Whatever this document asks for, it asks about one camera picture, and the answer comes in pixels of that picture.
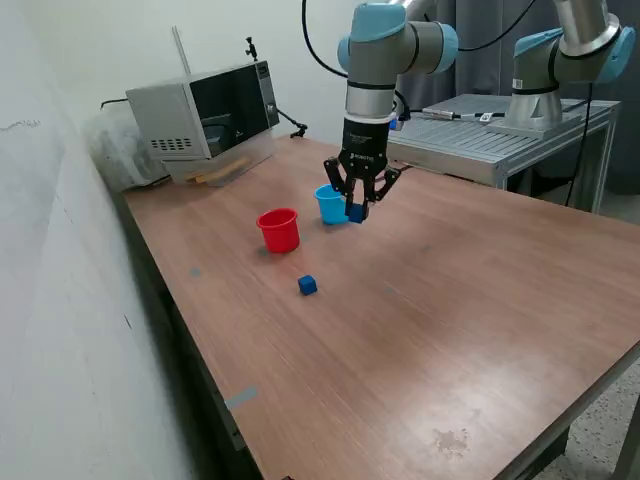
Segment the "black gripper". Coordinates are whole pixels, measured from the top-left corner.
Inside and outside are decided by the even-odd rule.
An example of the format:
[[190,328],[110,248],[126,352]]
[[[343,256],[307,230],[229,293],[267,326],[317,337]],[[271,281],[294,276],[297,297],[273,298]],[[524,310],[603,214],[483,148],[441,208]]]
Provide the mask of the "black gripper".
[[[388,136],[388,122],[363,123],[344,119],[339,159],[328,158],[324,161],[324,168],[333,190],[345,199],[346,213],[351,212],[355,188],[355,180],[349,175],[366,175],[363,180],[362,219],[368,218],[369,205],[382,200],[401,176],[400,169],[385,169]],[[340,173],[340,164],[348,174],[345,178]],[[373,176],[383,170],[382,177]]]

